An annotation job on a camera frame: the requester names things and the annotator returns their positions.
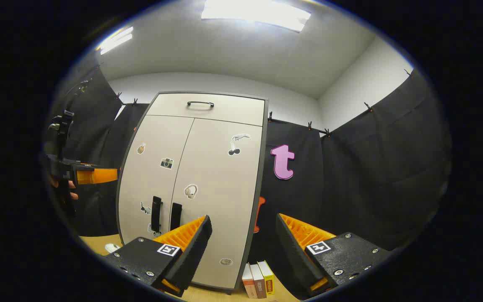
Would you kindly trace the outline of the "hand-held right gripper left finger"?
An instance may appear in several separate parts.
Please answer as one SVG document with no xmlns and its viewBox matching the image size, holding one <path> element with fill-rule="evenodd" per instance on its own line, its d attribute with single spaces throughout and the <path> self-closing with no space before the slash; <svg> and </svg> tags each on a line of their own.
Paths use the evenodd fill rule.
<svg viewBox="0 0 483 302">
<path fill-rule="evenodd" d="M 138 237 L 104 259 L 115 269 L 164 293 L 182 297 L 212 235 L 205 215 L 155 239 Z"/>
</svg>

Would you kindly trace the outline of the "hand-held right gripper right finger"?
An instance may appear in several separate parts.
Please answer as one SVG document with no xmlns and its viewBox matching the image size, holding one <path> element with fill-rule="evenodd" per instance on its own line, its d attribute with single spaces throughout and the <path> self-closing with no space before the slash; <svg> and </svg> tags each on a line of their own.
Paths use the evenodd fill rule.
<svg viewBox="0 0 483 302">
<path fill-rule="evenodd" d="M 278 214 L 276 231 L 303 298 L 314 298 L 366 278 L 393 248 L 387 217 L 322 213 L 316 222 Z"/>
</svg>

